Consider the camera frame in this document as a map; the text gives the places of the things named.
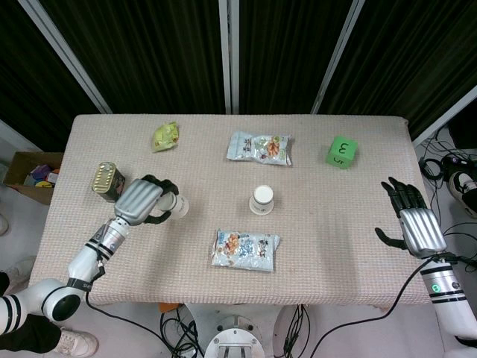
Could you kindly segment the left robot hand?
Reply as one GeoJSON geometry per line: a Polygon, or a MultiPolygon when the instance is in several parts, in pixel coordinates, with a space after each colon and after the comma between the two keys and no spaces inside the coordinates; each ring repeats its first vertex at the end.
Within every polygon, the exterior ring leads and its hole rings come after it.
{"type": "Polygon", "coordinates": [[[178,187],[168,179],[159,180],[153,175],[135,179],[115,203],[115,216],[130,226],[162,224],[171,217],[171,209],[161,209],[160,216],[152,216],[151,211],[168,194],[179,195],[178,187]]]}

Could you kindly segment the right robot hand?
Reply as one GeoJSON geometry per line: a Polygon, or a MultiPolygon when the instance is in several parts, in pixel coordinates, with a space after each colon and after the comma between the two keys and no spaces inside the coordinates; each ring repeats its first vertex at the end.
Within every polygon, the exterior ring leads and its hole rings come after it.
{"type": "Polygon", "coordinates": [[[376,227],[375,233],[385,245],[407,250],[418,259],[442,254],[447,249],[437,218],[429,209],[420,191],[393,177],[381,182],[399,219],[403,239],[392,239],[376,227]]]}

